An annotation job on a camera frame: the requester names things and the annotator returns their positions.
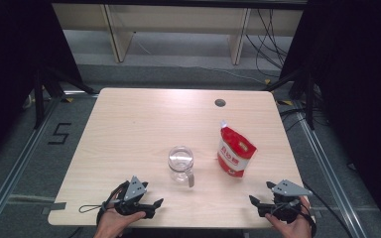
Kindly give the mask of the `red and white sugar bag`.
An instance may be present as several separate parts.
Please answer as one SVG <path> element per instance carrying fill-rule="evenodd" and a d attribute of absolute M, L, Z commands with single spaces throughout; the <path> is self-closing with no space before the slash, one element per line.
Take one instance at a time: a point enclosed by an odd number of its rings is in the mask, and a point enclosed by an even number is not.
<path fill-rule="evenodd" d="M 228 175 L 242 178 L 256 152 L 257 148 L 246 137 L 230 128 L 225 121 L 220 122 L 217 159 Z"/>

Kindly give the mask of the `black curtain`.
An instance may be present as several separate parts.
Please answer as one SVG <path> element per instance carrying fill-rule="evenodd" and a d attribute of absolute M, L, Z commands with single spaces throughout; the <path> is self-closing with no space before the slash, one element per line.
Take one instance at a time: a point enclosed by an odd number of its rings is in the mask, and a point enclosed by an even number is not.
<path fill-rule="evenodd" d="M 0 144 L 38 77 L 82 86 L 52 1 L 0 0 Z"/>
<path fill-rule="evenodd" d="M 282 73 L 303 66 L 381 210 L 381 0 L 307 0 Z"/>

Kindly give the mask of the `grey tape strip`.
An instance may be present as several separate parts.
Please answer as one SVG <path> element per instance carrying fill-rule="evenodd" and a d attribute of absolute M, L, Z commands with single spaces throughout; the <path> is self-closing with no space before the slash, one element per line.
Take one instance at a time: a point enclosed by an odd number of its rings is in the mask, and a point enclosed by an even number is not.
<path fill-rule="evenodd" d="M 42 214 L 43 215 L 49 215 L 54 210 L 64 210 L 65 206 L 66 206 L 65 202 L 53 203 L 50 206 L 44 207 L 42 209 Z"/>

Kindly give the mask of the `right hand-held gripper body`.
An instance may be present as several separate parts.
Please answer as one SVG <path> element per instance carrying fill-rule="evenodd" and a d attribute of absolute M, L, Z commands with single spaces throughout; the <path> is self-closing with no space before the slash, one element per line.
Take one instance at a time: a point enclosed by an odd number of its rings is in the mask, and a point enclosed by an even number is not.
<path fill-rule="evenodd" d="M 276 183 L 270 190 L 273 193 L 273 203 L 260 203 L 259 216 L 264 217 L 266 213 L 270 213 L 285 222 L 293 222 L 301 212 L 300 197 L 313 194 L 310 190 L 287 179 Z"/>

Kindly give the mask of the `black metal stand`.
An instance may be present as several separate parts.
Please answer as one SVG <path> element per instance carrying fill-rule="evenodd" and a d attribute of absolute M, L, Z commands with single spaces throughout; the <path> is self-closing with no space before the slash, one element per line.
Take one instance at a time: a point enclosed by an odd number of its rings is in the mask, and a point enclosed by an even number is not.
<path fill-rule="evenodd" d="M 314 100 L 315 100 L 315 92 L 314 92 L 314 79 L 312 75 L 306 70 L 299 68 L 284 77 L 281 77 L 277 82 L 268 85 L 265 88 L 265 91 L 272 92 L 273 90 L 281 87 L 282 85 L 292 82 L 293 85 L 289 91 L 289 96 L 291 99 L 300 99 L 302 95 L 305 96 L 306 107 L 305 113 L 307 116 L 307 123 L 310 128 L 313 130 L 314 126 Z"/>
<path fill-rule="evenodd" d="M 44 106 L 44 95 L 43 89 L 45 89 L 51 99 L 61 98 L 64 95 L 64 91 L 60 85 L 60 82 L 67 82 L 70 85 L 84 91 L 87 94 L 95 95 L 98 91 L 85 85 L 82 79 L 74 78 L 68 74 L 55 69 L 50 66 L 40 66 L 36 73 L 34 79 L 34 95 L 36 99 L 36 124 L 35 129 L 38 129 L 45 120 L 45 106 Z"/>

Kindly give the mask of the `glass jar with beige handle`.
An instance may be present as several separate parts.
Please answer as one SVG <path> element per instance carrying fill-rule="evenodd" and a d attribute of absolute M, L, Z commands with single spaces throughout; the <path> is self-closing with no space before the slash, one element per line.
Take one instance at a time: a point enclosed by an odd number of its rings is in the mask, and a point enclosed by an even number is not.
<path fill-rule="evenodd" d="M 194 187 L 193 153 L 190 148 L 173 147 L 168 155 L 168 166 L 173 180 L 186 182 L 188 187 Z"/>

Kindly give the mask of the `person's left hand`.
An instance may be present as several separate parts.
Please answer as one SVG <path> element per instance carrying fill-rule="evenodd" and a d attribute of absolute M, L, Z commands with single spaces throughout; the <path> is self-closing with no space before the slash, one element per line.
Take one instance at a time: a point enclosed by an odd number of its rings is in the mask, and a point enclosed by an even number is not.
<path fill-rule="evenodd" d="M 104 213 L 101 215 L 96 232 L 93 238 L 118 238 L 123 235 L 123 231 L 132 223 L 144 218 L 146 213 L 139 211 L 131 215 L 119 214 L 112 203 L 104 206 Z"/>

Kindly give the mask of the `aluminium floor rail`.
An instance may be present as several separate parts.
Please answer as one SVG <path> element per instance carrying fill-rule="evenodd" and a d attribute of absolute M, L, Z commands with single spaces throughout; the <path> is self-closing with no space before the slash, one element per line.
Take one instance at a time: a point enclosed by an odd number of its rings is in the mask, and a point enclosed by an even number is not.
<path fill-rule="evenodd" d="M 27 137 L 26 143 L 22 147 L 22 151 L 16 157 L 16 160 L 13 166 L 11 167 L 11 170 L 8 172 L 4 181 L 0 185 L 0 215 L 12 191 L 14 190 L 14 187 L 18 183 L 27 164 L 32 158 L 32 155 L 35 149 L 37 148 L 44 131 L 46 130 L 50 117 L 54 113 L 55 109 L 58 107 L 59 103 L 60 101 L 58 99 L 50 100 L 45 110 L 45 116 L 43 121 L 40 122 L 37 127 L 31 130 L 31 133 Z"/>
<path fill-rule="evenodd" d="M 303 128 L 308 142 L 313 149 L 318 165 L 322 171 L 322 174 L 324 175 L 324 178 L 329 186 L 329 189 L 333 195 L 337 207 L 339 208 L 339 211 L 351 237 L 367 238 L 367 232 L 363 228 L 357 212 L 355 211 L 340 181 L 338 180 L 336 173 L 330 164 L 325 151 L 323 150 L 316 132 L 309 126 L 307 117 L 301 108 L 298 108 L 297 116 L 301 120 L 301 127 Z"/>

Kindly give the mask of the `person's right hand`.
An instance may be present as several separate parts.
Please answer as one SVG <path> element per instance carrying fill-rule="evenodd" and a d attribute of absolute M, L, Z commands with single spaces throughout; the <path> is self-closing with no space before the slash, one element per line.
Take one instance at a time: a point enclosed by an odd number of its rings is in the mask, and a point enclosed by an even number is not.
<path fill-rule="evenodd" d="M 303 196 L 300 197 L 300 201 L 302 203 L 301 214 L 292 223 L 286 224 L 270 213 L 265 214 L 265 218 L 274 229 L 281 233 L 283 238 L 312 238 L 311 225 L 305 219 L 310 210 L 310 204 Z"/>

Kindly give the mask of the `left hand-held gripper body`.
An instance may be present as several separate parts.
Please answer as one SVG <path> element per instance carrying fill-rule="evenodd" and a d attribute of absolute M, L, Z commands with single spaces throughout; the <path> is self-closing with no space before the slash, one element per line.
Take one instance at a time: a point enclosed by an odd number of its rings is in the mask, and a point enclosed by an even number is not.
<path fill-rule="evenodd" d="M 131 215 L 139 211 L 146 213 L 145 218 L 153 218 L 155 209 L 150 209 L 150 204 L 141 204 L 140 199 L 147 190 L 142 187 L 141 182 L 136 176 L 131 180 L 121 183 L 116 189 L 114 208 L 121 215 Z"/>

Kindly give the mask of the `beige shelf unit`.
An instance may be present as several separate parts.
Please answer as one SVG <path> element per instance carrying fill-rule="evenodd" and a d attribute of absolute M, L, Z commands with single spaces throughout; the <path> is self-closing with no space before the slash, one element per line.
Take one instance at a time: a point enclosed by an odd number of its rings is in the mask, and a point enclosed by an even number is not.
<path fill-rule="evenodd" d="M 219 34 L 228 37 L 231 62 L 239 64 L 246 35 L 291 37 L 300 10 L 55 3 L 65 30 L 105 31 L 114 60 L 125 60 L 136 32 Z"/>

